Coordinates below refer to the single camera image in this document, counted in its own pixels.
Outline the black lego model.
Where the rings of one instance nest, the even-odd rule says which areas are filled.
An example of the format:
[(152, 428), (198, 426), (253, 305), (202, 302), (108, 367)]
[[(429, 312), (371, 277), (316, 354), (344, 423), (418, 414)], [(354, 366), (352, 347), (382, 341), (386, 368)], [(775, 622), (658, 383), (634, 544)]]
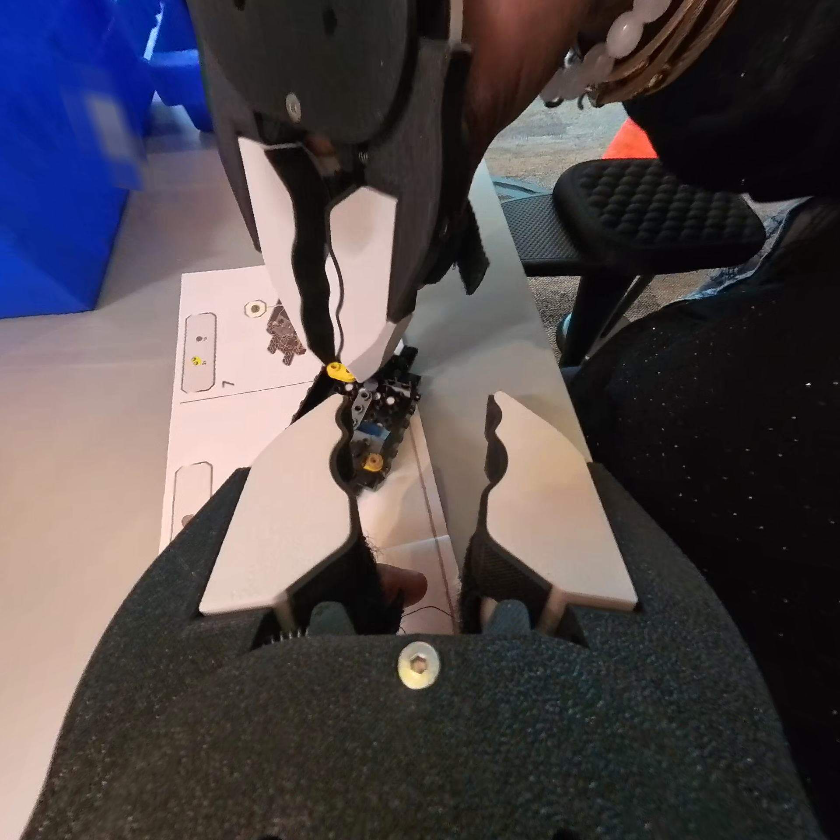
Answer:
[(330, 379), (325, 365), (291, 419), (295, 423), (334, 394), (349, 401), (353, 474), (347, 480), (357, 493), (378, 490), (392, 470), (421, 398), (422, 378), (413, 372), (417, 353), (416, 347), (401, 341), (372, 378), (353, 384)]

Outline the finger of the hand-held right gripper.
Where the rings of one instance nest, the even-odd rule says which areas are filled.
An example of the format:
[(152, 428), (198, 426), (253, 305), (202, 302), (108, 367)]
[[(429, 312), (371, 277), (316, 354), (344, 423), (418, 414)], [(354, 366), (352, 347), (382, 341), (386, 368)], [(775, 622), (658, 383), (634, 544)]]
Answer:
[(322, 364), (338, 359), (330, 311), (326, 211), (329, 192), (299, 144), (238, 138), (259, 251), (305, 348)]
[(360, 382), (397, 350), (408, 318), (387, 314), (396, 199), (363, 186), (329, 211), (329, 314), (338, 361)]

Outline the person's right forearm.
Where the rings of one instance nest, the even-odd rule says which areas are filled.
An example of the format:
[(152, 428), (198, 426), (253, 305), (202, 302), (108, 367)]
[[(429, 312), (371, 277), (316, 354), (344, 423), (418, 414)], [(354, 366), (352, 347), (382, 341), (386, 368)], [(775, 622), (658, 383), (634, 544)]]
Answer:
[(839, 2), (738, 2), (692, 66), (624, 108), (682, 182), (837, 199)]

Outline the person's black speckled clothing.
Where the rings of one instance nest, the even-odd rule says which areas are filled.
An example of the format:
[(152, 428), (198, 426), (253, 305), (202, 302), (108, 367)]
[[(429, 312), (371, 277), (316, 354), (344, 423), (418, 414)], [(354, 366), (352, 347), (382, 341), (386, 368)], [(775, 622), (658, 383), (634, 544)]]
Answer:
[(591, 454), (704, 574), (825, 835), (839, 808), (839, 221), (812, 197), (754, 270), (632, 322), (570, 381)]

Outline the small red object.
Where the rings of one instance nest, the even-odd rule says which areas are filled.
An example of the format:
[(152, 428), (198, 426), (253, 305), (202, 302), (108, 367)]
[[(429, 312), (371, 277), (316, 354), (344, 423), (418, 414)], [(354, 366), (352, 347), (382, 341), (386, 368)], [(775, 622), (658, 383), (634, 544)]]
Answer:
[(630, 118), (625, 119), (602, 154), (604, 160), (657, 159), (646, 132)]

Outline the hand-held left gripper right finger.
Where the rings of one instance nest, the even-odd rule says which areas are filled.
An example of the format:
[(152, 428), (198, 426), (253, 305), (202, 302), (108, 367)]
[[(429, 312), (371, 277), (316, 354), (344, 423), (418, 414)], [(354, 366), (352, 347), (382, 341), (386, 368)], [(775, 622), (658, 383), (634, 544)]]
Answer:
[(463, 565), (463, 613), (489, 614), (489, 601), (518, 601), (528, 614), (635, 611), (585, 457), (504, 392), (488, 397), (485, 436), (487, 485)]

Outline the white instruction booklet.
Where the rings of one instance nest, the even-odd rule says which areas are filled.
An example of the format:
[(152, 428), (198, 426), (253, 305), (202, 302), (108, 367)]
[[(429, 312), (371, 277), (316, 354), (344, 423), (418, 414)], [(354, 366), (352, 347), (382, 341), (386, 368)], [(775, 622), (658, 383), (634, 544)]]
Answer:
[[(279, 303), (263, 266), (182, 276), (159, 552), (290, 423), (319, 372), (284, 321), (270, 325)], [(426, 576), (402, 632), (455, 634), (459, 569), (419, 411), (360, 515), (378, 560)]]

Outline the person's right hand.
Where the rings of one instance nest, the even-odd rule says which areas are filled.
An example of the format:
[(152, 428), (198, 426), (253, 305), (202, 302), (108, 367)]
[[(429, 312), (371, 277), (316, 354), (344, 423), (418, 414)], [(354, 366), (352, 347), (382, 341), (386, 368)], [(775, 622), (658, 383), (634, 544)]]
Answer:
[(464, 1), (469, 166), (546, 87), (579, 36), (604, 39), (632, 1)]

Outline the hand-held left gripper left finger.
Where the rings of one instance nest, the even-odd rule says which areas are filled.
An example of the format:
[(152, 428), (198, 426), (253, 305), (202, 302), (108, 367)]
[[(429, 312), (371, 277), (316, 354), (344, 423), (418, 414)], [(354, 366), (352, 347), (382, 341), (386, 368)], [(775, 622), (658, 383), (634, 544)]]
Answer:
[(350, 404), (331, 395), (284, 429), (257, 456), (200, 601), (204, 616), (269, 608), (278, 618), (308, 618), (307, 585), (361, 534), (355, 499), (341, 478), (339, 453), (350, 440)]

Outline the large blue plastic bin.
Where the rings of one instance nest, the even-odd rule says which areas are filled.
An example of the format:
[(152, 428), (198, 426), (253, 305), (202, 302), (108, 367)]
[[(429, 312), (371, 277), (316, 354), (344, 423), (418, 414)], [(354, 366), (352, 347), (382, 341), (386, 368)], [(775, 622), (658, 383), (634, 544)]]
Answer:
[(96, 307), (154, 93), (161, 2), (1, 2), (1, 316)]

